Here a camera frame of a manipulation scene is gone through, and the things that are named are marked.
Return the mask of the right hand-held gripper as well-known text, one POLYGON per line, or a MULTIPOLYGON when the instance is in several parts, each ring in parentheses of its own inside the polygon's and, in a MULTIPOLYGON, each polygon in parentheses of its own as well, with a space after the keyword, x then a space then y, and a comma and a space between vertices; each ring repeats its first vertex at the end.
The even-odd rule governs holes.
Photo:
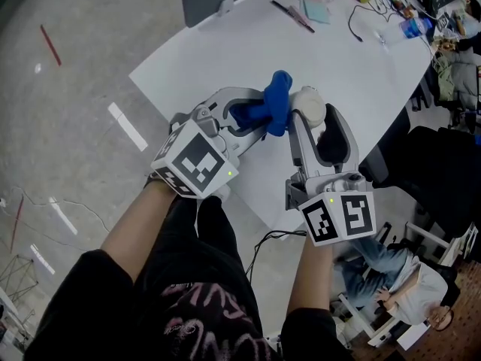
POLYGON ((342 114, 326 104, 325 130, 317 149, 300 111, 294 110, 288 127, 295 174, 286 181, 286 209, 300 212, 314 246, 320 247, 374 235, 377 231, 374 196, 358 171, 359 152, 342 114), (338 174, 321 175, 322 165, 338 174))

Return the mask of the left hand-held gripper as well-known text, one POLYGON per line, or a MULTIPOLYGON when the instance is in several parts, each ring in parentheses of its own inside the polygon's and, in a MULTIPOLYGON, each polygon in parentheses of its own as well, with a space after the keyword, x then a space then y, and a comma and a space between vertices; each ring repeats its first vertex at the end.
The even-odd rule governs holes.
POLYGON ((207 198, 238 175, 240 156, 267 134, 266 124, 234 130, 230 108, 260 105, 263 96, 256 89, 226 87, 191 113, 176 114, 151 163, 153 172, 184 198, 207 198))

